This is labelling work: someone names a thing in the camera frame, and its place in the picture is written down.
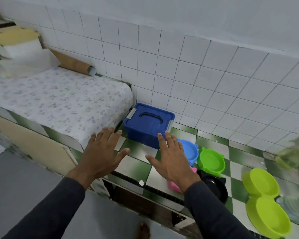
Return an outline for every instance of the person's left hand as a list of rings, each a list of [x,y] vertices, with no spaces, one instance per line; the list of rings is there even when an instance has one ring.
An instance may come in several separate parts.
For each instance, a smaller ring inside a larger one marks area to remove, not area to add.
[[[110,129],[105,127],[97,135],[93,133],[79,164],[68,172],[67,177],[75,179],[83,185],[84,189],[87,189],[93,180],[115,170],[130,149],[124,148],[114,157],[114,148],[122,130],[113,132],[113,127]]]

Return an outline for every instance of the dark sleeve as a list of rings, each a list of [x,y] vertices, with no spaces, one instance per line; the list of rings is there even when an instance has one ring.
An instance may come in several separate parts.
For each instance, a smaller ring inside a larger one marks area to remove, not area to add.
[[[204,182],[196,182],[186,190],[184,205],[190,210],[203,238],[255,239]]]
[[[61,238],[84,197],[82,185],[74,179],[63,178],[3,239]]]

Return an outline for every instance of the cabinet door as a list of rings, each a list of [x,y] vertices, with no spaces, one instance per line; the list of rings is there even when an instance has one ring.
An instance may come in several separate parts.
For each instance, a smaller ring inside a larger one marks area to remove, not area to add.
[[[65,176],[75,167],[63,144],[1,117],[0,130],[34,161],[52,171]]]

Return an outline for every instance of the hand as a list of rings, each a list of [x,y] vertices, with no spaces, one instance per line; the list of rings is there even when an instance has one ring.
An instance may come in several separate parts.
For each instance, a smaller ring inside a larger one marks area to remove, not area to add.
[[[122,134],[122,130],[114,133],[114,128],[103,128],[96,135],[93,133],[86,146],[79,164],[68,172],[67,177],[73,178],[87,189],[93,180],[104,177],[117,168],[122,159],[130,152],[124,148],[114,157],[114,148]]]
[[[177,184],[183,192],[193,183],[201,181],[199,175],[191,170],[184,154],[183,145],[181,142],[177,142],[175,135],[171,136],[167,131],[165,132],[167,144],[160,133],[157,137],[161,150],[161,161],[157,161],[151,155],[145,156],[156,171],[165,179]]]

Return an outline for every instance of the checkered tile countertop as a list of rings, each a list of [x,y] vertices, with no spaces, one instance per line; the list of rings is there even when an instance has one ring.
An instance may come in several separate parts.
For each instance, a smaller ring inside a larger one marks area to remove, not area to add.
[[[183,205],[184,195],[170,190],[167,181],[145,158],[146,154],[150,154],[160,160],[160,150],[128,139],[122,124],[117,128],[117,130],[119,129],[123,130],[123,133],[115,148],[116,152],[124,148],[130,148],[131,152],[122,160],[118,168],[108,175],[108,180],[185,217],[192,218],[190,212]],[[179,139],[197,144],[199,149],[210,148],[224,155],[226,168],[222,177],[226,178],[229,196],[226,207],[251,231],[259,233],[251,224],[246,213],[245,205],[249,194],[241,181],[242,172],[252,168],[262,168],[271,173],[278,181],[281,195],[299,191],[299,170],[280,169],[269,153],[178,123],[173,124],[171,134]],[[144,182],[144,186],[140,186],[139,181],[141,180]],[[299,225],[292,223],[292,227],[293,232],[287,238],[298,239]]]

